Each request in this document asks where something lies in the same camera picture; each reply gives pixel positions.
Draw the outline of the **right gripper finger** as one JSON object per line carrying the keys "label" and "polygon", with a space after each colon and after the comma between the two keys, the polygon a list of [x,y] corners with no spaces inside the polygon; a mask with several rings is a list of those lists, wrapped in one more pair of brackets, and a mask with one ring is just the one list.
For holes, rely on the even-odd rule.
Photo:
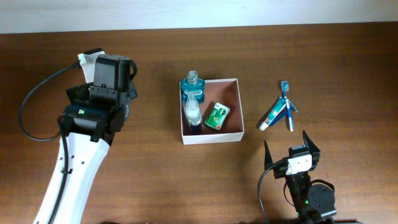
{"label": "right gripper finger", "polygon": [[267,170],[270,167],[272,167],[274,163],[266,140],[264,140],[264,149],[265,149],[264,170]]}
{"label": "right gripper finger", "polygon": [[319,153],[319,148],[315,145],[315,143],[309,138],[308,134],[305,130],[302,131],[303,140],[305,145],[308,147],[310,153]]}

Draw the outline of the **dark blue toothbrush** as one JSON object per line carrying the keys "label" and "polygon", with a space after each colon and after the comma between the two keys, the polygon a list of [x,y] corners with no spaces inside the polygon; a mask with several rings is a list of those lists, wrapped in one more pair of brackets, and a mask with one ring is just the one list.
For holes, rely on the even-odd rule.
{"label": "dark blue toothbrush", "polygon": [[[299,110],[297,109],[297,107],[290,101],[290,100],[288,100],[288,102],[289,102],[289,110],[293,110],[293,111],[295,111],[296,113],[298,113],[299,112]],[[270,124],[270,126],[273,126],[273,125],[275,125],[280,119],[282,119],[284,116],[286,116],[286,115],[288,115],[288,109],[285,109],[285,110],[283,110],[282,112],[280,112],[276,117],[275,117],[275,119],[271,122],[271,124]]]}

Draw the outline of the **toothpaste tube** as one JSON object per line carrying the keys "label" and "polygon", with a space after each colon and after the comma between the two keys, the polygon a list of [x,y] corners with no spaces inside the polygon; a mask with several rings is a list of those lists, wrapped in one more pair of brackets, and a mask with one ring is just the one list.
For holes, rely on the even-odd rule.
{"label": "toothpaste tube", "polygon": [[276,117],[281,113],[281,111],[286,107],[285,99],[280,97],[274,107],[271,109],[267,118],[261,123],[259,129],[264,131],[266,128],[271,126],[272,122],[275,121]]}

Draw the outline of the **light blue toothbrush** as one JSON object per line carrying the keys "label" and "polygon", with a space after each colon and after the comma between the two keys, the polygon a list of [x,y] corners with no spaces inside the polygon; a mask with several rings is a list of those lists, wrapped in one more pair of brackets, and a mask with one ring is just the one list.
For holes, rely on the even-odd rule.
{"label": "light blue toothbrush", "polygon": [[282,95],[285,100],[286,108],[287,108],[287,114],[288,114],[288,120],[289,120],[289,129],[291,132],[294,131],[294,122],[293,122],[293,117],[292,117],[292,112],[290,109],[290,101],[287,98],[286,92],[289,90],[289,83],[288,81],[281,81],[281,90],[282,90]]}

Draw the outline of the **green soap bar pack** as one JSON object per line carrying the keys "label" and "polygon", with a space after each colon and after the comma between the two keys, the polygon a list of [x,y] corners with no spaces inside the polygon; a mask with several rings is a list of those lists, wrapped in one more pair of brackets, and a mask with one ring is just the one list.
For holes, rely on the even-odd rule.
{"label": "green soap bar pack", "polygon": [[205,125],[209,128],[220,130],[230,111],[227,106],[215,103],[209,117],[205,120]]}

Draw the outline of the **blue mouthwash bottle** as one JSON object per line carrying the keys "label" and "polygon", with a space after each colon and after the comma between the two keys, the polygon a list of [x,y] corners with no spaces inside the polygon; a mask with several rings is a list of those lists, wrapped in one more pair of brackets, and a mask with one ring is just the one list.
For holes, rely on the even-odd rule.
{"label": "blue mouthwash bottle", "polygon": [[198,77],[196,71],[189,71],[187,77],[180,83],[180,93],[182,103],[186,103],[188,99],[188,92],[198,101],[199,104],[205,101],[205,81]]}

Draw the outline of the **clear pump soap bottle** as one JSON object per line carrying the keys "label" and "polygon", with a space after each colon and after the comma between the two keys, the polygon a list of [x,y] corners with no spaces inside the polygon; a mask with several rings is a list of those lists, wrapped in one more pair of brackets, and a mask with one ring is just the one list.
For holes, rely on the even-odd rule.
{"label": "clear pump soap bottle", "polygon": [[187,101],[183,110],[192,134],[199,135],[202,131],[202,115],[199,103],[192,92],[187,93]]}

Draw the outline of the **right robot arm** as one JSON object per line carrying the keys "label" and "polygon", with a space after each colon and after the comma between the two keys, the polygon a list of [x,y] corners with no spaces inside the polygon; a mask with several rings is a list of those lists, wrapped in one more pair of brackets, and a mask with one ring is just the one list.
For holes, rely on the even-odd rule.
{"label": "right robot arm", "polygon": [[303,131],[304,144],[289,148],[289,155],[274,162],[267,144],[265,147],[264,172],[257,184],[257,196],[261,196],[264,176],[273,171],[275,179],[285,179],[284,189],[288,189],[300,223],[334,223],[335,186],[325,180],[312,180],[309,172],[320,161],[321,150]]}

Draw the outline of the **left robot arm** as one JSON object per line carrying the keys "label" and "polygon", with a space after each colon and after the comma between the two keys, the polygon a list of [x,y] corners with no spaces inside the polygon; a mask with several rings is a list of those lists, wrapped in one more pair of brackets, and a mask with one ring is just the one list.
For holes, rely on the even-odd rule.
{"label": "left robot arm", "polygon": [[86,82],[67,90],[57,162],[35,223],[81,222],[95,175],[137,96],[132,59],[104,52],[78,58]]}

